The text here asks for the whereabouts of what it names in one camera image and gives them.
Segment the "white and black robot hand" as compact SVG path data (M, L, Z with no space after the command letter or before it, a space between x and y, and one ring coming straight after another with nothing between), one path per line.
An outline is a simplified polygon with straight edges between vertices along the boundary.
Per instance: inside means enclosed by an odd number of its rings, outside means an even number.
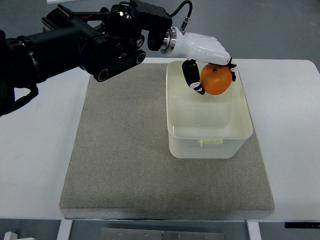
M197 33L182 33L178 28L170 29L168 56L183 56L182 72L186 84L195 92L204 95L200 82L200 73L207 64L227 66L232 74L232 82L236 80L236 67L230 54L221 43L212 36Z

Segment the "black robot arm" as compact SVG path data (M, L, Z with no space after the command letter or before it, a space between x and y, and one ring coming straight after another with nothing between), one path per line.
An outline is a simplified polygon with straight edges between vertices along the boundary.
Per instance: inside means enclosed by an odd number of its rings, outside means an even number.
M42 19L41 33L6 38L0 34L0 113L9 114L34 99L37 85L74 68L103 82L140 63L141 49L158 51L172 27L173 13L140 0L111 9L74 12L59 4Z

